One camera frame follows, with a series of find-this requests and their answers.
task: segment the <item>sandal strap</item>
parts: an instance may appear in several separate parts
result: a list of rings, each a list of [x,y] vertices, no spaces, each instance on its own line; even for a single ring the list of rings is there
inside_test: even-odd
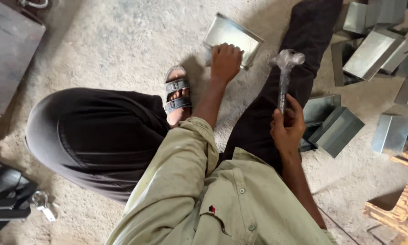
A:
[[[165,89],[168,94],[188,87],[189,80],[187,78],[180,78],[175,81],[165,83]]]
[[[173,110],[183,107],[192,107],[190,97],[180,97],[169,101],[165,106],[165,111],[171,113]]]

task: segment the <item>hammer head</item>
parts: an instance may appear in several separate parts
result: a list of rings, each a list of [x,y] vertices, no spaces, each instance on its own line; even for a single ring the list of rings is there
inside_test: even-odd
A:
[[[305,55],[303,53],[295,52],[293,49],[283,49],[269,62],[271,65],[277,65],[281,70],[292,70],[295,65],[302,64],[304,61]]]

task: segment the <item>dark trousers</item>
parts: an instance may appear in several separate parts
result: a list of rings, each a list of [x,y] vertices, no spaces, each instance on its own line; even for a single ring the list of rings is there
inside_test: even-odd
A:
[[[305,54],[305,63],[292,70],[289,87],[302,107],[310,97],[341,4],[342,0],[305,0],[292,9],[280,50]],[[234,126],[220,161],[231,159],[234,148],[240,147],[282,173],[269,134],[279,77],[279,68],[273,68]],[[166,117],[159,96],[72,88],[49,95],[33,108],[26,142],[31,153],[56,173],[125,203],[170,130]]]

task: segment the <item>concrete floor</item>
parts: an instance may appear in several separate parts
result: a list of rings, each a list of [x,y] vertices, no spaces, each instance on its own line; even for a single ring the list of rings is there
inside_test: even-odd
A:
[[[299,0],[53,0],[41,13],[48,32],[16,95],[10,133],[0,141],[0,160],[14,166],[53,198],[57,221],[49,223],[32,209],[26,221],[11,222],[0,244],[102,244],[123,206],[83,190],[39,164],[24,147],[24,128],[32,106],[65,88],[90,87],[164,96],[163,77],[183,64],[196,103],[206,86],[201,40],[215,14],[222,12],[265,39],[254,66],[241,71],[225,94],[215,137],[221,151],[236,120],[264,84],[287,28],[290,9]],[[365,231],[376,225],[361,214],[364,202],[401,188],[408,171],[371,150],[379,115],[394,106],[402,78],[375,78],[345,88],[334,87],[328,49],[313,94],[338,93],[366,125],[336,159],[321,152],[303,153],[303,166],[318,206],[359,244],[379,244]],[[326,218],[339,244],[356,244]],[[389,239],[393,232],[383,231]]]

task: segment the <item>hand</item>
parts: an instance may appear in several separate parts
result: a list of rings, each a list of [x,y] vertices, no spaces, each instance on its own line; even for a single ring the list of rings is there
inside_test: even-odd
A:
[[[226,86],[239,73],[242,54],[240,48],[232,44],[214,46],[211,58],[211,81],[223,83]]]
[[[290,94],[286,94],[286,98],[293,109],[287,108],[284,116],[279,109],[275,109],[271,122],[271,136],[283,158],[298,154],[298,147],[305,131],[301,105]]]

